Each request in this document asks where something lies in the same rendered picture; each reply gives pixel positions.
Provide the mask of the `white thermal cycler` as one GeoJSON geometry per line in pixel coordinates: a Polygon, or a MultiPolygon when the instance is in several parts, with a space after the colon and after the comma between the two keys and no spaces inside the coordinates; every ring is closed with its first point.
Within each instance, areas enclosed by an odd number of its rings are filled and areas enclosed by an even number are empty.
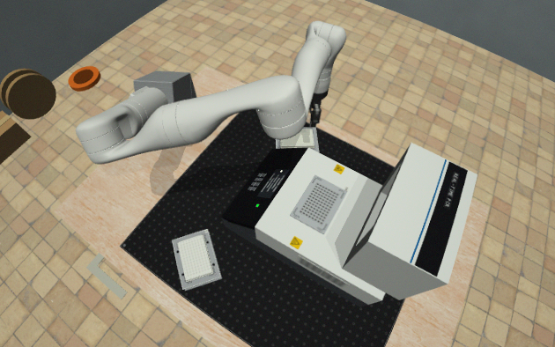
{"type": "Polygon", "coordinates": [[[271,149],[221,218],[362,307],[448,284],[476,180],[414,143],[383,186],[308,147],[271,149]]]}

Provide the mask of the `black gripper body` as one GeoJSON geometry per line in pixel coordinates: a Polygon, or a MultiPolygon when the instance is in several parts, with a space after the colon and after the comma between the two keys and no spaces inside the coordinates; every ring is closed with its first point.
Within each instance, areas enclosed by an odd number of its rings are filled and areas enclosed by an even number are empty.
{"type": "Polygon", "coordinates": [[[324,98],[326,98],[328,94],[328,91],[324,92],[324,93],[314,93],[313,98],[312,98],[312,108],[315,107],[315,104],[318,104],[318,107],[320,106],[320,101],[323,100],[324,98]]]}

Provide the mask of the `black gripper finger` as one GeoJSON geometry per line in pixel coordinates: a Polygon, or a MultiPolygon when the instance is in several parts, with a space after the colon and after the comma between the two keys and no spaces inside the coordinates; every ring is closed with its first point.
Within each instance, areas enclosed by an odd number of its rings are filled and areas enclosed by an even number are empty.
{"type": "Polygon", "coordinates": [[[311,114],[310,124],[309,124],[310,127],[316,127],[316,123],[320,122],[321,112],[322,112],[321,104],[322,104],[322,101],[320,101],[319,107],[318,107],[318,104],[315,104],[314,109],[312,111],[312,102],[311,102],[310,109],[309,109],[309,113],[311,114]]]}

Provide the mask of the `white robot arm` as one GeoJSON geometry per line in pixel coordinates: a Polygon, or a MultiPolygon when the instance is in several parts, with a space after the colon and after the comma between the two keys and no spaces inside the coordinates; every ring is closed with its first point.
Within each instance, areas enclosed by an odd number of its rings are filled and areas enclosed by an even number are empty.
{"type": "Polygon", "coordinates": [[[292,76],[264,78],[170,104],[160,89],[145,86],[81,122],[76,134],[94,164],[200,143],[225,119],[251,109],[257,109],[269,137],[294,137],[305,126],[314,93],[328,91],[334,61],[345,41],[341,26],[314,21],[296,55],[292,76]]]}

